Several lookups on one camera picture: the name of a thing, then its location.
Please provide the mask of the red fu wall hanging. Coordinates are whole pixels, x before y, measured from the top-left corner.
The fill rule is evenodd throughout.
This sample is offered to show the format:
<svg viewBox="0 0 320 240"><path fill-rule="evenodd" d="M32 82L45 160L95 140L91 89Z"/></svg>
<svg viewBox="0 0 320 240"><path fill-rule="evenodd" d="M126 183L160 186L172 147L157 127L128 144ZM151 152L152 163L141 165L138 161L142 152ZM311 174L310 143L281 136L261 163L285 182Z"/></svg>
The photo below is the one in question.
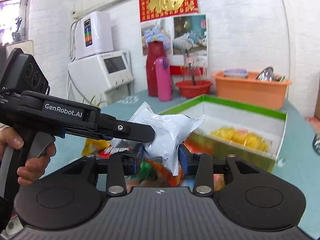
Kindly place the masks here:
<svg viewBox="0 0 320 240"><path fill-rule="evenodd" d="M140 22L199 12L197 0L139 0Z"/></svg>

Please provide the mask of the yellow cake snack packet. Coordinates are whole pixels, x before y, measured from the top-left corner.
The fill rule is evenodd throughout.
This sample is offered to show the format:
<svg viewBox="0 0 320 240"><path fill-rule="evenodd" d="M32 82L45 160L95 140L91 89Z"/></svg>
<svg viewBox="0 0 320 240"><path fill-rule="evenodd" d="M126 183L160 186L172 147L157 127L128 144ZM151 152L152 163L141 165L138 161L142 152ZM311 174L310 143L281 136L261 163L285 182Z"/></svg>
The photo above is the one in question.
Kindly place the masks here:
<svg viewBox="0 0 320 240"><path fill-rule="evenodd" d="M219 129L211 131L210 136L219 137L260 152L267 152L272 145L272 141L269 141L252 131L236 129L234 127L220 127Z"/></svg>

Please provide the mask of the bedding poster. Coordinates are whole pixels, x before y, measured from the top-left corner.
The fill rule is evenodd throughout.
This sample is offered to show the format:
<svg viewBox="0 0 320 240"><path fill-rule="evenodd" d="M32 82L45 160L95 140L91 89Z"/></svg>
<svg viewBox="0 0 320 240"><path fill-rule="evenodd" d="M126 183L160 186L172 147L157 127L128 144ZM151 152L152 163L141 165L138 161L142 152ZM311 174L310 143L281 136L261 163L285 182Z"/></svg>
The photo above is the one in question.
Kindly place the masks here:
<svg viewBox="0 0 320 240"><path fill-rule="evenodd" d="M143 55L148 53L148 45L153 41L162 42L168 54L208 54L207 16L204 14L150 20L142 22L140 29Z"/></svg>

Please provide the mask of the red thermos jug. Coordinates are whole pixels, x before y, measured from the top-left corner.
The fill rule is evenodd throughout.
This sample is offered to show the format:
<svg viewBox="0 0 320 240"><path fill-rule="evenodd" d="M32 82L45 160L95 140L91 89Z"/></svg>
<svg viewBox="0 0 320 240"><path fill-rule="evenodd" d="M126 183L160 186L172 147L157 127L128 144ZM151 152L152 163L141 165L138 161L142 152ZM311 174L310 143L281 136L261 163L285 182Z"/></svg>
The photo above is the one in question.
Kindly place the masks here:
<svg viewBox="0 0 320 240"><path fill-rule="evenodd" d="M156 60L165 56L165 50L162 41L152 41L148 43L148 54L146 58L146 77L148 84L148 95L151 97L158 96L157 77L156 77Z"/></svg>

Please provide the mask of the orange snack packet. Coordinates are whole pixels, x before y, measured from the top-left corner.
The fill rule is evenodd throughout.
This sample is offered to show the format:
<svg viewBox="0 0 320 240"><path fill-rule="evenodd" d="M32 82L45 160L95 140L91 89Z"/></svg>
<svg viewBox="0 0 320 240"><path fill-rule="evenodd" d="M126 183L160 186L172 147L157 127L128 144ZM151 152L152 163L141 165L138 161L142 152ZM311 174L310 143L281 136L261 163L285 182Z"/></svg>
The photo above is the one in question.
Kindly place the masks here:
<svg viewBox="0 0 320 240"><path fill-rule="evenodd" d="M145 159L140 166L137 177L141 180L148 180L159 186L176 187L180 185L185 177L180 165L178 175L173 176L161 163Z"/></svg>

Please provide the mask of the red plastic basin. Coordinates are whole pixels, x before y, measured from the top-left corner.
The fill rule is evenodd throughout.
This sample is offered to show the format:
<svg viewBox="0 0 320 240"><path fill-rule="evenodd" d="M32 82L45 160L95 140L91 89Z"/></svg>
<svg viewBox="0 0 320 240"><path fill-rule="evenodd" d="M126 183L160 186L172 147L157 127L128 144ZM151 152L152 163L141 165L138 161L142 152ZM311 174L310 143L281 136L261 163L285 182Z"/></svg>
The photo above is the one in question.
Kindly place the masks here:
<svg viewBox="0 0 320 240"><path fill-rule="evenodd" d="M212 85L213 83L208 80L196 80L195 84L193 84L191 80L178 81L175 83L181 96L189 99L202 94L209 94Z"/></svg>

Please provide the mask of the green cardboard box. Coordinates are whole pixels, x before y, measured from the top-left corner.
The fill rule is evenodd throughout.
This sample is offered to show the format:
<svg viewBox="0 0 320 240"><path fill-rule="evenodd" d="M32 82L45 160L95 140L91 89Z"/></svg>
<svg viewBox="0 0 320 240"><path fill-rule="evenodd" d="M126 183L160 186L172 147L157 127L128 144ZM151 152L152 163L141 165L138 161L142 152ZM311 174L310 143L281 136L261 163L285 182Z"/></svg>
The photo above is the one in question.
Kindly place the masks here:
<svg viewBox="0 0 320 240"><path fill-rule="evenodd" d="M202 120L184 145L193 153L223 159L228 154L271 172L280 153L287 114L255 105L201 95L161 112Z"/></svg>

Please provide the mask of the pink thermos bottle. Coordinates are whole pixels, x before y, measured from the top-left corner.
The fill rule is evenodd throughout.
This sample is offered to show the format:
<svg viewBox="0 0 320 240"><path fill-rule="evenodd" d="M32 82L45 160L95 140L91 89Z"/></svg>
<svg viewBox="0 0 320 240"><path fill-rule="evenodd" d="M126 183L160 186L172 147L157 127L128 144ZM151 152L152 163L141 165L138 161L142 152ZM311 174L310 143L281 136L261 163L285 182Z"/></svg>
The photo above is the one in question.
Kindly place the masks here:
<svg viewBox="0 0 320 240"><path fill-rule="evenodd" d="M172 100L172 84L169 59L166 56L158 57L155 61L158 99L161 102Z"/></svg>

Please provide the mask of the glass pitcher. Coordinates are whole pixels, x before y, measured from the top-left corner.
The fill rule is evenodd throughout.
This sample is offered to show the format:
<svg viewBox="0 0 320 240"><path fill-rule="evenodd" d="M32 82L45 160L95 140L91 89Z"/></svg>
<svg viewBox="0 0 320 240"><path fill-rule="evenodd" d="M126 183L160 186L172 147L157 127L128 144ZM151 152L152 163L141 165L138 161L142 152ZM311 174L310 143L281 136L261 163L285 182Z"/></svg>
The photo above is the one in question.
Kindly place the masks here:
<svg viewBox="0 0 320 240"><path fill-rule="evenodd" d="M184 56L183 80L191 81L193 86L207 75L207 61L198 53L186 51Z"/></svg>

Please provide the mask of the orange plastic tub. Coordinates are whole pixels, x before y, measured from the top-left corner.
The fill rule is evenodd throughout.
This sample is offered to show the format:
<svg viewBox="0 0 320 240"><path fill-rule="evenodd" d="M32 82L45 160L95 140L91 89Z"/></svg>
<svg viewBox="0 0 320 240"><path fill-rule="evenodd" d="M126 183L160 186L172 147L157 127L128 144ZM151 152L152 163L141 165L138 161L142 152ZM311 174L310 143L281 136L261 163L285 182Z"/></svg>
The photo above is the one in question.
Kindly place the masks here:
<svg viewBox="0 0 320 240"><path fill-rule="evenodd" d="M292 81L259 81L257 75L257 72L248 72L246 78L238 78L224 76L223 70L215 72L212 78L217 96L269 109L281 109Z"/></svg>

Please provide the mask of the white wall water purifier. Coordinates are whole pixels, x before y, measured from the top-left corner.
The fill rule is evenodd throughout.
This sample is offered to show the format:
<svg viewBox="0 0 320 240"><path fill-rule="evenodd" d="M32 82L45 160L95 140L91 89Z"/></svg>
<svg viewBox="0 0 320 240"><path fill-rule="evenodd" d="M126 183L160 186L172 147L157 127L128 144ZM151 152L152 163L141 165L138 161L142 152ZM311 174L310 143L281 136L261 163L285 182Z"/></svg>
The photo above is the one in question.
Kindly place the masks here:
<svg viewBox="0 0 320 240"><path fill-rule="evenodd" d="M75 59L114 51L110 13L95 11L82 18L75 28Z"/></svg>

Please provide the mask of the white snack packet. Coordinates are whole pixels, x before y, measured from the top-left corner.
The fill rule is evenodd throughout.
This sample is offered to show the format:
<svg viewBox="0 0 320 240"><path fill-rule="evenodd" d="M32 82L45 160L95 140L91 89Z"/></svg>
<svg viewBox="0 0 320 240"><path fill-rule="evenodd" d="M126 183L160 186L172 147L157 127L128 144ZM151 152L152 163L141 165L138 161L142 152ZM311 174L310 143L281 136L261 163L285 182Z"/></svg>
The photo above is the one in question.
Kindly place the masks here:
<svg viewBox="0 0 320 240"><path fill-rule="evenodd" d="M156 114L147 102L143 102L128 121L153 128L155 138L143 144L143 157L160 162L173 176L179 173L179 145L203 123L202 119L185 114Z"/></svg>

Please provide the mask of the lidded tin container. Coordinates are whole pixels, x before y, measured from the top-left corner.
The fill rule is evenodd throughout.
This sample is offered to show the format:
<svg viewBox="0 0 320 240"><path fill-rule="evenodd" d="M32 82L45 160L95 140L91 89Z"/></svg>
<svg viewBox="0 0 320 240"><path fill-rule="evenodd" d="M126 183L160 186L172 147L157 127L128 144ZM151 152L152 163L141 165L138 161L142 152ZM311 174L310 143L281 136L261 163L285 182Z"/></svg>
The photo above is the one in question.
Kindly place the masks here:
<svg viewBox="0 0 320 240"><path fill-rule="evenodd" d="M248 72L246 69L227 69L223 72L223 75L226 77L246 78Z"/></svg>

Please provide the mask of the white water dispenser machine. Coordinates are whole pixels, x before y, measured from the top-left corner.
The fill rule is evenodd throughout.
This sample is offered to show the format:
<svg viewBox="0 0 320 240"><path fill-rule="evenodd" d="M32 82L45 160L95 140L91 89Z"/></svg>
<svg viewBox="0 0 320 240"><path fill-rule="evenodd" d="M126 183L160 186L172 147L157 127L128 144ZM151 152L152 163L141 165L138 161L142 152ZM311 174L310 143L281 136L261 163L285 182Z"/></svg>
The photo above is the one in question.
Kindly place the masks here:
<svg viewBox="0 0 320 240"><path fill-rule="evenodd" d="M92 55L68 64L68 100L104 107L132 93L129 51Z"/></svg>

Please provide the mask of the yellow chips bag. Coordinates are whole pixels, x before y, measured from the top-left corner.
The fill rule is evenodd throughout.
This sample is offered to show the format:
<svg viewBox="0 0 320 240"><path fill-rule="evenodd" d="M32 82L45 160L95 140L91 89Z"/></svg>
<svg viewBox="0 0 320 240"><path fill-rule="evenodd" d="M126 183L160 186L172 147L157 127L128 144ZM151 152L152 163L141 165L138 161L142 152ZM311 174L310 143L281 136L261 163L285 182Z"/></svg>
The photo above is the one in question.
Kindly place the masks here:
<svg viewBox="0 0 320 240"><path fill-rule="evenodd" d="M110 146L110 141L107 140L96 140L87 138L85 141L84 148L81 152L82 156L96 154Z"/></svg>

